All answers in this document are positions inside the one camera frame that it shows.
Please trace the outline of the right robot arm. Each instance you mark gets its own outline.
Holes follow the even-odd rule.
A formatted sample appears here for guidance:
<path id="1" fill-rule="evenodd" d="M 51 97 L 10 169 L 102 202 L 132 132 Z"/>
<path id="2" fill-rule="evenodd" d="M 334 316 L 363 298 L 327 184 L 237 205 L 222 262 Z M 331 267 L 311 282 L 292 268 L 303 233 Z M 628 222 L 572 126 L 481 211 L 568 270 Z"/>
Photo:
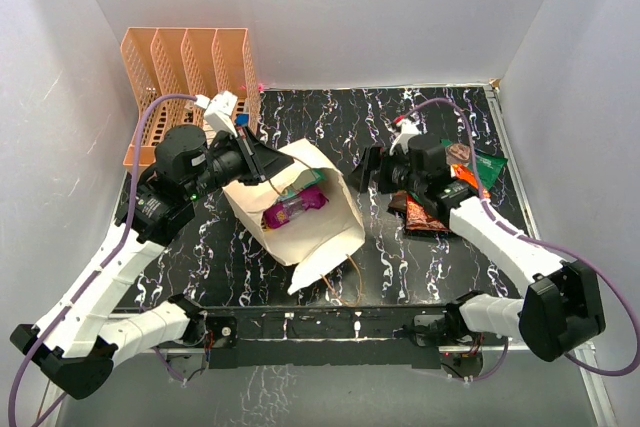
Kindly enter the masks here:
<path id="1" fill-rule="evenodd" d="M 404 147 L 366 148 L 348 181 L 360 193 L 376 182 L 383 194 L 410 194 L 517 288 L 517 299 L 471 292 L 449 303 L 443 326 L 453 341 L 466 344 L 480 333 L 493 333 L 519 339 L 551 362 L 605 330 L 595 271 L 526 242 L 499 214 L 487 214 L 477 188 L 452 175 L 446 149 L 435 137 L 418 134 Z"/>

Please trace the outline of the orange candy pack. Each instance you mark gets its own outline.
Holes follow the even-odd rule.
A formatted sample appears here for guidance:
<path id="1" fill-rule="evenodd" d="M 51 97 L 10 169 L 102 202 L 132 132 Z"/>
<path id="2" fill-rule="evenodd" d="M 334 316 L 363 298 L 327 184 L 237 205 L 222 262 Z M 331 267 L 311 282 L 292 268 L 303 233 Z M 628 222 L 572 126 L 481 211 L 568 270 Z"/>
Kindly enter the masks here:
<path id="1" fill-rule="evenodd" d="M 469 183 L 475 189 L 478 189 L 478 182 L 474 172 L 464 164 L 454 163 L 450 166 L 452 177 Z"/>

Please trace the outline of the brown Kettle chips bag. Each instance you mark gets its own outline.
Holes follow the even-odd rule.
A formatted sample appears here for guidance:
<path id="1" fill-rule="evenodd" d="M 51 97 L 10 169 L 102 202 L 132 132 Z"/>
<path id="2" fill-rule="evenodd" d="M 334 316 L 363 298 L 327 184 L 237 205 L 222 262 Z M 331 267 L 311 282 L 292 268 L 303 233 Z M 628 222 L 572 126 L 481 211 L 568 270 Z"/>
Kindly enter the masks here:
<path id="1" fill-rule="evenodd" d="M 388 211 L 394 214 L 403 214 L 407 212 L 407 197 L 406 191 L 399 191 L 392 195 L 388 204 Z"/>

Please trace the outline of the brown paper bag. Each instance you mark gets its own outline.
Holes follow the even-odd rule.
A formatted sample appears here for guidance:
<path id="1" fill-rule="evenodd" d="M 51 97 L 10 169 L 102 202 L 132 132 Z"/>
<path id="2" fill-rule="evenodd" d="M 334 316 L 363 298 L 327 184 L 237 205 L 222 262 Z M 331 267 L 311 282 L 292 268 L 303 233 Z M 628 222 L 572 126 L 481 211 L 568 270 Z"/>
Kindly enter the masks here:
<path id="1" fill-rule="evenodd" d="M 245 186 L 234 181 L 223 188 L 236 218 L 280 264 L 292 267 L 289 295 L 297 293 L 346 261 L 365 243 L 362 215 L 343 174 L 308 139 L 302 138 L 279 149 L 294 163 L 268 183 Z M 268 229 L 264 212 L 274 206 L 278 194 L 300 187 L 316 170 L 315 184 L 328 202 L 319 209 L 296 214 L 290 222 Z"/>

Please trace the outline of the orange chips bag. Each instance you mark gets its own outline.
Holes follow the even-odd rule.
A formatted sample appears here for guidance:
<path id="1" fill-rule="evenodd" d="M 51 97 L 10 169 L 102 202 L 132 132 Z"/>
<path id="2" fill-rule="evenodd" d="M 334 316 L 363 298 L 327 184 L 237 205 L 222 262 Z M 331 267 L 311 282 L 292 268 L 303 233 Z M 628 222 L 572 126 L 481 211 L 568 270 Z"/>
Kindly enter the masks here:
<path id="1" fill-rule="evenodd" d="M 417 200 L 407 193 L 404 231 L 408 235 L 417 236 L 446 233 L 449 229 L 440 220 L 427 213 Z"/>

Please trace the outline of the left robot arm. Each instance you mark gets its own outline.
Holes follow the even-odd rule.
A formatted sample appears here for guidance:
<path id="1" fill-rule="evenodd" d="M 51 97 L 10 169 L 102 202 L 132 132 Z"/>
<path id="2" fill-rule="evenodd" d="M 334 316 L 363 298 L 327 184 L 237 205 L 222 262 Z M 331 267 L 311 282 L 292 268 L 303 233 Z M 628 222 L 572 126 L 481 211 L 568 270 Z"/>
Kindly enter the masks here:
<path id="1" fill-rule="evenodd" d="M 99 251 L 59 304 L 34 324 L 18 325 L 11 343 L 76 400 L 92 395 L 116 366 L 165 342 L 200 343 L 201 307 L 176 294 L 124 320 L 108 320 L 144 269 L 194 218 L 194 204 L 234 181 L 256 186 L 294 162 L 245 126 L 207 140 L 191 124 L 170 129 L 155 161 L 131 182 Z"/>

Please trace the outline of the green snack bag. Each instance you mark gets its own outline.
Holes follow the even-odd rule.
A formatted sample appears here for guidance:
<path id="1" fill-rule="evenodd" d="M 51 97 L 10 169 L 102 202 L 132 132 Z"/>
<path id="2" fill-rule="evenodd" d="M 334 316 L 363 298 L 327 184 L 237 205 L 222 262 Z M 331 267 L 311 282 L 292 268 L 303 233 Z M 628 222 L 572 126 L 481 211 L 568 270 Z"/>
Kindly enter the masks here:
<path id="1" fill-rule="evenodd" d="M 441 144 L 445 147 L 447 164 L 451 166 L 454 163 L 460 163 L 472 169 L 471 149 L 468 145 L 451 142 L 446 139 L 441 140 Z M 494 156 L 476 150 L 477 173 L 485 189 L 485 196 L 489 196 L 489 191 L 495 185 L 496 181 L 507 166 L 508 160 L 501 156 Z"/>

